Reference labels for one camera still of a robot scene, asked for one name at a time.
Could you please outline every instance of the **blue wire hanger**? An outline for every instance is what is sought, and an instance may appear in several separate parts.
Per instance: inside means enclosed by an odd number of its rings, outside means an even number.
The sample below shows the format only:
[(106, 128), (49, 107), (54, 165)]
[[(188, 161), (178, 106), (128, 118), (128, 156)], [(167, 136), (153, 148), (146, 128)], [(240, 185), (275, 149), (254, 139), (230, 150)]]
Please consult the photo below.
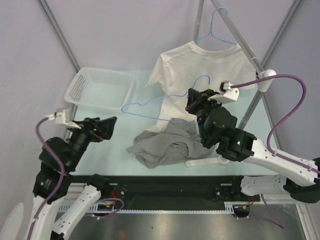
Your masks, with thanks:
[(201, 40), (201, 39), (205, 39), (206, 37), (212, 36), (212, 37), (214, 37), (214, 38), (216, 38), (216, 39), (218, 39), (218, 40), (220, 40), (220, 41), (222, 41), (222, 42), (228, 43), (228, 44), (234, 44), (234, 45), (237, 44), (236, 42), (233, 42), (233, 41), (224, 40), (224, 39), (222, 39), (222, 38), (214, 35), (214, 33), (213, 33), (214, 15), (215, 15), (216, 11), (218, 11), (218, 10), (220, 10), (220, 9), (224, 9), (224, 10), (226, 11), (226, 14), (228, 14), (228, 10), (227, 10), (225, 7), (221, 6), (221, 7), (216, 8), (216, 9), (213, 11), (212, 17), (211, 17), (210, 32), (209, 32), (206, 36), (203, 36), (203, 37), (198, 38), (197, 40), (194, 40), (195, 42), (198, 42), (198, 41)]
[[(201, 79), (202, 77), (207, 77), (208, 78), (208, 84), (210, 85), (210, 77), (208, 75), (201, 75), (199, 77), (196, 78), (196, 80), (194, 81), (194, 84), (192, 86), (192, 88), (194, 88), (198, 82), (199, 79)], [(169, 97), (179, 97), (179, 98), (183, 98), (188, 94), (188, 92), (186, 92), (183, 95), (178, 95), (178, 94), (171, 94), (171, 95), (165, 95), (162, 97), (158, 97), (149, 101), (146, 101), (145, 103), (139, 103), (139, 102), (129, 102), (129, 103), (125, 103), (124, 105), (122, 105), (121, 107), (121, 112), (123, 112), (124, 114), (131, 114), (134, 116), (138, 116), (138, 117), (143, 117), (143, 118), (148, 118), (148, 119), (155, 119), (155, 120), (162, 120), (162, 121), (167, 121), (167, 122), (171, 122), (171, 123), (178, 123), (178, 124), (190, 124), (190, 125), (196, 125), (196, 123), (192, 123), (192, 122), (187, 122), (187, 121), (175, 121), (175, 120), (169, 120), (169, 119), (163, 119), (163, 118), (158, 118), (158, 117), (153, 117), (153, 116), (147, 116), (147, 115), (143, 115), (143, 114), (138, 114), (138, 113), (134, 113), (134, 112), (129, 112), (129, 111), (125, 111), (124, 107), (129, 106), (129, 105), (139, 105), (141, 107), (147, 105), (148, 103), (152, 103), (155, 101), (158, 101), (160, 99), (166, 99)]]

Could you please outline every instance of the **laundry basket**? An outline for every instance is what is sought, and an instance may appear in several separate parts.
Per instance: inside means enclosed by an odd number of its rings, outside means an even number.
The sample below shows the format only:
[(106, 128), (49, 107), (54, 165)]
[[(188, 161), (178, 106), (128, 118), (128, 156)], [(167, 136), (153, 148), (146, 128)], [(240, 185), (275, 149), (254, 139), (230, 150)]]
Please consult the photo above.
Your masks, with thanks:
[(107, 112), (120, 112), (133, 92), (132, 74), (84, 67), (75, 75), (64, 99), (77, 106)]

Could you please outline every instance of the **shirt sleeve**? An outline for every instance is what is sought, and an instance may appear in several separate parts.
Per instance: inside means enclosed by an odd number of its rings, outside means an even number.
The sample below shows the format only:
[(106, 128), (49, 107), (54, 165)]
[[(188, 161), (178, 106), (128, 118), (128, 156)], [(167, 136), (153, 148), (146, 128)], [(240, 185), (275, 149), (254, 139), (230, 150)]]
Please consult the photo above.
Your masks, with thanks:
[(165, 79), (170, 77), (168, 68), (163, 57), (160, 55), (155, 63), (151, 72), (148, 83), (145, 87), (149, 87), (155, 83), (160, 83), (162, 86), (165, 84)]

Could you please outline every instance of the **metal frame pole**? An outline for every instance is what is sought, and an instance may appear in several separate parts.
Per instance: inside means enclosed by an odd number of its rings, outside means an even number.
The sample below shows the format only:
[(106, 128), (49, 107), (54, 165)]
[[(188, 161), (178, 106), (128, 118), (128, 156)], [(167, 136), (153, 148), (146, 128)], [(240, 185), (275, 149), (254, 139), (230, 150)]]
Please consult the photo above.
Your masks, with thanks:
[[(52, 30), (54, 31), (58, 41), (61, 43), (61, 46), (66, 54), (66, 56), (69, 58), (70, 62), (73, 65), (73, 68), (75, 70), (75, 72), (79, 72), (80, 70), (80, 66), (77, 62), (77, 59), (74, 55), (74, 53), (72, 52), (63, 32), (61, 31), (61, 28), (59, 26), (59, 24), (57, 23), (54, 14), (52, 13), (48, 3), (46, 0), (37, 0), (37, 2), (40, 5), (40, 8), (42, 9), (45, 17), (47, 18), (50, 26), (52, 27)], [(76, 116), (76, 112), (77, 112), (77, 106), (75, 104), (72, 104), (72, 109), (71, 109), (71, 119), (73, 120)], [(70, 131), (66, 130), (63, 136), (63, 139), (67, 139), (70, 136)]]
[[(221, 4), (219, 3), (218, 0), (211, 0), (211, 2), (212, 2), (213, 6), (216, 9), (221, 7)], [(249, 59), (250, 63), (253, 65), (253, 67), (256, 70), (256, 72), (257, 73), (263, 72), (264, 68), (262, 67), (261, 63), (258, 61), (256, 55), (251, 50), (251, 48), (249, 47), (249, 45), (247, 44), (247, 42), (245, 41), (243, 36), (240, 34), (240, 32), (238, 31), (238, 29), (236, 28), (234, 23), (231, 21), (230, 17), (226, 13), (226, 11), (221, 9), (221, 10), (218, 10), (218, 12), (219, 12), (222, 20), (226, 24), (226, 26), (229, 28), (229, 30), (232, 33), (233, 37), (235, 38), (237, 43), (240, 45), (240, 47), (243, 50), (244, 54)], [(240, 124), (238, 126), (239, 129), (244, 129), (245, 128), (245, 126), (247, 125), (252, 113), (254, 112), (254, 110), (256, 109), (260, 99), (262, 98), (263, 94), (264, 93), (259, 91), (259, 90), (255, 93), (255, 95), (254, 95), (254, 97), (253, 97), (248, 109), (246, 110), (243, 118), (241, 119), (241, 122), (240, 122)]]
[[(302, 0), (295, 0), (295, 2), (291, 5), (291, 8), (288, 11), (288, 14), (286, 15), (282, 25), (280, 26), (280, 29), (278, 30), (275, 38), (272, 41), (271, 46), (269, 47), (267, 55), (263, 59), (263, 63), (264, 63), (263, 65), (258, 61), (258, 59), (255, 56), (254, 52), (251, 50), (251, 48), (249, 47), (249, 45), (247, 44), (245, 39), (242, 37), (242, 35), (238, 31), (238, 29), (236, 28), (234, 23), (231, 21), (231, 19), (229, 18), (228, 14), (226, 13), (226, 11), (218, 10), (222, 20), (224, 21), (226, 26), (229, 28), (229, 30), (232, 33), (233, 37), (238, 42), (238, 44), (240, 45), (241, 49), (243, 50), (243, 52), (245, 53), (246, 57), (251, 62), (251, 64), (253, 65), (253, 67), (254, 67), (254, 69), (256, 70), (257, 73), (261, 73), (261, 72), (264, 71), (264, 67), (266, 66), (266, 63), (270, 59), (270, 56), (274, 52), (276, 46), (278, 45), (280, 39), (282, 38), (282, 35), (283, 35), (284, 31), (287, 29), (290, 21), (292, 20), (293, 16), (297, 12), (298, 7), (301, 5), (300, 4), (301, 1)], [(221, 7), (221, 4), (219, 3), (218, 0), (211, 0), (211, 2), (212, 2), (213, 6), (216, 9)], [(239, 126), (238, 126), (239, 129), (244, 129), (245, 128), (245, 126), (247, 125), (247, 123), (248, 123), (250, 117), (252, 116), (254, 110), (256, 109), (259, 101), (261, 100), (261, 98), (263, 96), (264, 96), (264, 93), (259, 91), (259, 90), (255, 93), (255, 95), (254, 95), (254, 97), (253, 97), (248, 109), (246, 110), (243, 118), (241, 119), (241, 122), (239, 123)]]
[(199, 30), (200, 30), (200, 23), (201, 23), (201, 17), (202, 17), (202, 10), (204, 9), (204, 2), (205, 0), (199, 0), (198, 13), (196, 15), (196, 22), (195, 22), (194, 35), (193, 35), (193, 41), (195, 43), (197, 43), (196, 40), (199, 38)]
[[(211, 2), (216, 9), (222, 7), (218, 0), (211, 0)], [(240, 32), (238, 31), (238, 29), (236, 28), (234, 23), (231, 21), (230, 17), (226, 13), (226, 11), (223, 9), (219, 9), (218, 12), (219, 12), (222, 20), (226, 24), (226, 26), (228, 27), (228, 29), (232, 33), (233, 37), (235, 38), (237, 43), (240, 45), (244, 54), (246, 55), (246, 57), (249, 59), (249, 61), (253, 65), (254, 69), (257, 71), (258, 74), (263, 72), (264, 68), (262, 67), (262, 65), (258, 61), (256, 55), (251, 50), (251, 48), (249, 47), (249, 45), (247, 44), (247, 42), (245, 41), (243, 36), (240, 34)]]

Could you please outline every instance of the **light blue table surface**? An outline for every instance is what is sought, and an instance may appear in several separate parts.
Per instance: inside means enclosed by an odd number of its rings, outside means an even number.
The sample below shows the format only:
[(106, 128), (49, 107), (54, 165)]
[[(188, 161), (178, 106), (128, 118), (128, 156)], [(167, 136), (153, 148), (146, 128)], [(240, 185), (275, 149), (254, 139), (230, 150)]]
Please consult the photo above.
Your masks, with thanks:
[[(154, 98), (162, 97), (164, 92), (160, 84), (144, 88), (148, 82), (151, 71), (135, 70), (128, 71), (135, 75), (135, 87), (131, 102), (146, 102)], [(225, 104), (224, 107), (238, 118), (238, 123), (245, 114), (257, 88), (240, 90), (237, 102)], [(161, 100), (149, 103), (144, 107), (128, 106), (127, 110), (135, 113), (142, 113), (158, 117), (161, 109)], [(175, 165), (158, 166), (153, 169), (146, 168), (136, 160), (136, 156), (128, 154), (126, 148), (133, 145), (134, 138), (144, 130), (153, 126), (157, 120), (134, 116), (124, 113), (104, 112), (84, 107), (78, 107), (75, 120), (81, 121), (84, 118), (100, 117), (101, 119), (116, 116), (113, 136), (111, 140), (100, 143), (90, 143), (81, 161), (76, 167), (74, 175), (108, 175), (108, 176), (221, 176), (221, 175), (273, 175), (264, 167), (250, 163), (230, 162), (228, 165), (205, 165), (197, 167), (186, 167), (184, 163)], [(271, 130), (267, 113), (262, 101), (259, 102), (248, 125), (244, 129), (254, 134), (257, 138), (267, 140)], [(276, 146), (274, 139), (271, 145)]]

